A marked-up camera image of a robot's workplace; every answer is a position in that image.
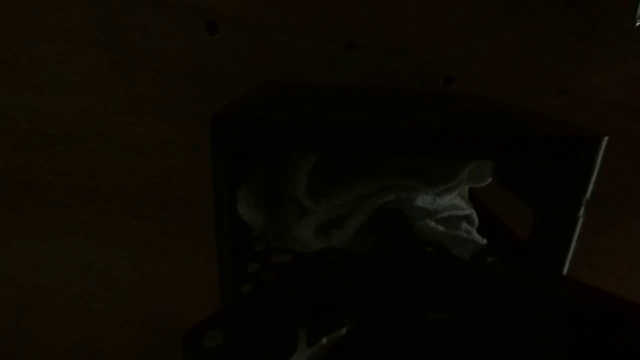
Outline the white towel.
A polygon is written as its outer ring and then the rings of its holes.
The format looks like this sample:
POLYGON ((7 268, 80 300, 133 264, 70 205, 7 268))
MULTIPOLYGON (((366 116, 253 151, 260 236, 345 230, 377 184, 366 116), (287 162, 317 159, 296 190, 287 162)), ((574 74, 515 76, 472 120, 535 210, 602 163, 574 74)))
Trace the white towel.
POLYGON ((485 159, 299 154, 251 166, 236 210, 262 244, 301 254, 364 252, 366 228, 391 210, 422 247, 472 257, 488 240, 469 191, 492 179, 485 159))

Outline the black basket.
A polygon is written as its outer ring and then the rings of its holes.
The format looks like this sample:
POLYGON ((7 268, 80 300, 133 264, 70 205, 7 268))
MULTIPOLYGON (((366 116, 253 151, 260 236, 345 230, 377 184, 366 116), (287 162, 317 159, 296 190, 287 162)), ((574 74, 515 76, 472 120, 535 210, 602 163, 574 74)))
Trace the black basket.
POLYGON ((596 130, 476 93, 296 83, 262 86, 232 99, 212 116, 210 134, 224 300, 239 289, 248 246, 232 201, 257 157, 299 150, 488 157, 498 166, 498 184, 531 211, 531 231, 519 240, 496 210, 484 207, 484 230, 496 238, 490 252, 511 270, 552 278, 571 264, 607 141, 596 130))

